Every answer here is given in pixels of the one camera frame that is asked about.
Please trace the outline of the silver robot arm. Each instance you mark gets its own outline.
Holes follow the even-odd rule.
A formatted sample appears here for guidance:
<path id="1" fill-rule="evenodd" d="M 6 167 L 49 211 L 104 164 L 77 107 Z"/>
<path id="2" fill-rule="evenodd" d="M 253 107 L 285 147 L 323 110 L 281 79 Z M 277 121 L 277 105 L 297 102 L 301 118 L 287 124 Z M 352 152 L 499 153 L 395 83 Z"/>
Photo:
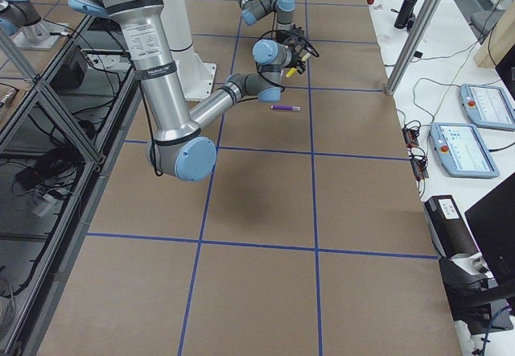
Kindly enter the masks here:
<path id="1" fill-rule="evenodd" d="M 296 0 L 237 0 L 237 3 L 242 21 L 248 27 L 269 14 L 274 15 L 272 28 L 259 39 L 272 39 L 285 45 L 300 45 L 305 40 L 303 29 L 293 22 Z"/>
<path id="2" fill-rule="evenodd" d="M 295 0 L 237 1 L 248 26 L 275 14 L 275 37 L 261 36 L 254 44 L 254 73 L 233 74 L 200 104 L 189 108 L 179 80 L 187 66 L 175 60 L 161 20 L 168 2 L 68 0 L 73 10 L 112 19 L 122 29 L 140 91 L 148 101 L 148 160 L 158 176 L 166 174 L 187 182 L 209 176 L 216 163 L 216 146 L 202 130 L 251 97 L 261 102 L 279 101 L 284 90 L 282 78 L 304 72 L 308 57 L 319 55 L 303 29 L 293 23 Z"/>

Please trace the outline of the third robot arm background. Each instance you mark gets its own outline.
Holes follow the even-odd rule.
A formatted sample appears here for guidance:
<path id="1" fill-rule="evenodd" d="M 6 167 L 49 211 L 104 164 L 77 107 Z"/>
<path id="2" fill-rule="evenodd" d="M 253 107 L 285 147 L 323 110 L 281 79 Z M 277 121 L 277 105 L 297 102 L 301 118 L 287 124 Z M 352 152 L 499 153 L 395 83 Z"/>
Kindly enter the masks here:
<path id="1" fill-rule="evenodd" d="M 48 51 L 66 28 L 45 22 L 31 0 L 1 0 L 1 29 L 18 48 Z"/>

